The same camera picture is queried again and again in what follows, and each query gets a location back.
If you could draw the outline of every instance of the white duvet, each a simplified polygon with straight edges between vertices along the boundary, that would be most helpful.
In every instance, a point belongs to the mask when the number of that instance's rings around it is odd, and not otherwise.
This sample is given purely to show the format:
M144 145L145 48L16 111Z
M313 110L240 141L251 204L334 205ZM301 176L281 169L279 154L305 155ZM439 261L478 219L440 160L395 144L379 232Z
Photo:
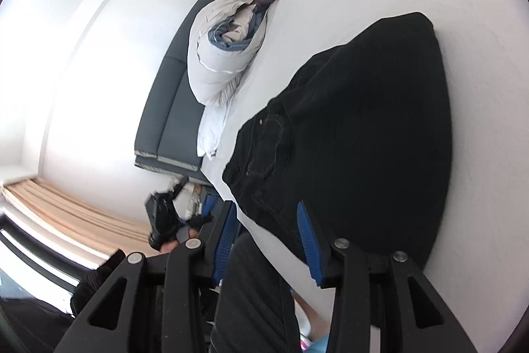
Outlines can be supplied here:
M198 13L189 34L187 74L189 85L198 102L207 106L226 104L239 85L242 74L263 43L266 15L243 51L224 51L208 39L208 32L217 23L235 14L242 5L253 0L214 0Z
M220 105L210 105L204 108L197 135L197 156L207 156L212 159L221 141L222 132L226 126L226 119L231 106L231 99Z

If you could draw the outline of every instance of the white wall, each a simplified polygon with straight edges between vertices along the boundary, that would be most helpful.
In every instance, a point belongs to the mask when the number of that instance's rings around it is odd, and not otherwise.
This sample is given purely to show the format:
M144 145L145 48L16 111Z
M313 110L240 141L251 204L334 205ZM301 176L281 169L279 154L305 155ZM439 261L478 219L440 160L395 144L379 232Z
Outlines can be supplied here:
M43 93L54 86L64 66L64 28L82 2L3 0L0 5L0 165L24 158L30 132L26 108L42 106Z
M101 208L145 218L169 177L134 166L134 139L154 77L196 0L109 0L60 84L44 177Z

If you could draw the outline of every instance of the blue grip pad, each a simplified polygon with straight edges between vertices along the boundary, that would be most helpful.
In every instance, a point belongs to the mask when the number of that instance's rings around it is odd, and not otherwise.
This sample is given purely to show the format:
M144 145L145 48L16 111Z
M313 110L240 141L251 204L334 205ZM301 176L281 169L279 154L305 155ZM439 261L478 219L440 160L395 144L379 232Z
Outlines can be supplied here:
M213 270L213 283L218 286L221 280L224 278L226 266L228 264L229 252L235 234L237 232L237 206L232 203L229 207L228 216L222 229L221 237L215 250L215 269Z
M303 202L298 203L297 223L303 249L305 250L305 258L307 259L308 268L310 270L310 276L316 280L318 286L321 286L323 282L322 252L319 249L319 244L314 229L312 228L307 208L305 208Z

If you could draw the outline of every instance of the black metal frame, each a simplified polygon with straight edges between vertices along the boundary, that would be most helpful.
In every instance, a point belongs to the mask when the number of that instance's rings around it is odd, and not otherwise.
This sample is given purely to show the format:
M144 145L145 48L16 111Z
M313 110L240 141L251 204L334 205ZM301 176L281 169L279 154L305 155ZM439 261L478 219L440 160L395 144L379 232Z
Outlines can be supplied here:
M50 266L56 268L57 270L65 273L66 275L71 276L72 278L80 280L82 276L89 271L89 268L86 268L77 262L74 262L65 256L57 253L55 250L50 249L48 246L37 241L35 238L31 237L27 232L19 228L15 223L13 223L7 216L0 217L0 230L4 230L9 235L11 235L20 245L28 249L37 257L41 258L44 262L48 263ZM73 293L75 286L64 281L63 279L57 277L55 274L46 270L34 260L25 255L20 251L16 246L12 244L6 237L0 234L0 242L2 242L13 254L15 254L20 260L22 260L30 268L34 269L40 275L46 277L49 281L63 289Z
M205 353L198 292L214 286L215 250L231 205L223 204L216 221L201 230L200 240L190 239L169 255L129 255L78 315L55 353L151 353L154 298L161 285L161 351ZM368 353L375 310L381 353L476 353L411 259L364 253L332 238L329 243L311 212L309 217L321 250L321 285L337 288L327 352Z
M198 290L215 287L215 252L232 202L219 205L219 215L203 226L199 239L189 239L168 255L132 253L123 260L76 317L55 353L152 352L159 286L165 286L162 352L205 353Z

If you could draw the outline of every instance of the hand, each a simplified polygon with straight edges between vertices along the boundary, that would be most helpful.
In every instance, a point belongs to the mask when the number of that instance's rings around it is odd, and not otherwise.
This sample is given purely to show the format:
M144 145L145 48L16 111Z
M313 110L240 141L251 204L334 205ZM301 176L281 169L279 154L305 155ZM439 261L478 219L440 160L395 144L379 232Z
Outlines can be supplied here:
M189 229L189 237L190 238L197 238L198 232L194 229ZM172 252L176 247L178 247L180 243L178 241L169 241L162 244L162 247L160 247L160 253L170 253Z

